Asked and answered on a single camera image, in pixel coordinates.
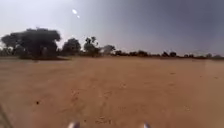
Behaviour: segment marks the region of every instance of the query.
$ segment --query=blue sky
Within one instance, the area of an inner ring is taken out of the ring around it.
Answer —
[[[1,0],[0,36],[46,27],[60,31],[59,45],[70,37],[83,44],[96,36],[101,45],[127,51],[224,55],[223,5],[222,0]]]

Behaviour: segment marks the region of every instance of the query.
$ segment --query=tree line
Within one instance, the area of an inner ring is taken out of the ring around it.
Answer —
[[[0,50],[0,56],[18,56],[21,59],[57,59],[58,56],[90,56],[99,57],[103,55],[110,56],[133,56],[133,57],[156,57],[156,58],[195,58],[195,59],[224,59],[221,55],[207,54],[195,56],[194,54],[185,54],[178,56],[176,52],[163,52],[162,54],[150,54],[146,51],[124,52],[116,50],[113,45],[100,47],[96,37],[87,37],[83,50],[79,40],[75,38],[68,39],[58,48],[56,42],[61,40],[60,33],[57,30],[46,28],[27,29],[21,32],[13,32],[1,37],[5,45]]]

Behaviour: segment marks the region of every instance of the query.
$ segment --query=lens flare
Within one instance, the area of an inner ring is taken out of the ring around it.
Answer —
[[[77,14],[77,13],[78,13],[75,9],[72,9],[72,12],[73,12],[74,14]]]

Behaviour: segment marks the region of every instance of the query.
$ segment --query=dry ground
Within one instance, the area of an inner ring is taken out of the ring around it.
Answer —
[[[224,62],[141,58],[0,60],[15,128],[223,128]]]

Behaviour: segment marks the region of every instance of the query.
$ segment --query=bush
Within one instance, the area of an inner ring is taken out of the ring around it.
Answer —
[[[169,57],[167,52],[163,52],[162,57]]]
[[[176,52],[170,52],[170,57],[176,57],[177,53]]]

